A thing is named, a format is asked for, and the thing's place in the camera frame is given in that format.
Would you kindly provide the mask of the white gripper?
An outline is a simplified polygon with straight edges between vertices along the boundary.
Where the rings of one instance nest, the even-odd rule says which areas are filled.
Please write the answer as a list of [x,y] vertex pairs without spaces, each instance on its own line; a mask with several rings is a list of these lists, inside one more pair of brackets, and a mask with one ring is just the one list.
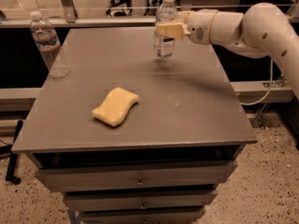
[[210,45],[211,24],[217,13],[218,10],[216,9],[191,11],[184,23],[158,22],[155,28],[159,35],[177,40],[187,36],[195,44]]

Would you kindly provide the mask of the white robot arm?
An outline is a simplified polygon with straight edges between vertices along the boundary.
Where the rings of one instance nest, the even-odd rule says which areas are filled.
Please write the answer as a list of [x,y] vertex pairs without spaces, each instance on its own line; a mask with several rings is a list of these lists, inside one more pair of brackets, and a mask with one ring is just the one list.
[[275,5],[259,3],[246,13],[217,9],[183,11],[170,21],[158,21],[159,35],[193,43],[218,45],[249,58],[270,57],[299,98],[299,36]]

